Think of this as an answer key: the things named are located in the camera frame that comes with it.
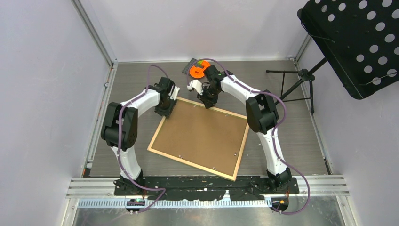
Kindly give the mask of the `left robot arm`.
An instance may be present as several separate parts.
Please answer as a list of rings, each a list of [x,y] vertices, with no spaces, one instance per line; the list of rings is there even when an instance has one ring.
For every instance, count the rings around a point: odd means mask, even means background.
[[[117,189],[124,189],[133,195],[145,189],[143,171],[134,148],[138,137],[138,118],[154,108],[156,114],[168,119],[177,103],[179,90],[171,79],[161,77],[158,83],[149,85],[130,100],[108,104],[100,136],[115,153],[120,167],[120,178],[114,182]]]

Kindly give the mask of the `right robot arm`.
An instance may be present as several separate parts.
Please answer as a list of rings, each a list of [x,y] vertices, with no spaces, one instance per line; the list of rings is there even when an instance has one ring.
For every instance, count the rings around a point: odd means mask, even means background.
[[[255,132],[263,147],[267,161],[267,183],[269,190],[281,193],[292,178],[286,165],[278,139],[278,111],[269,91],[260,91],[243,83],[229,72],[220,72],[214,65],[204,70],[209,85],[203,87],[193,81],[189,89],[196,89],[197,98],[209,109],[216,105],[219,93],[229,93],[246,107],[247,124]]]

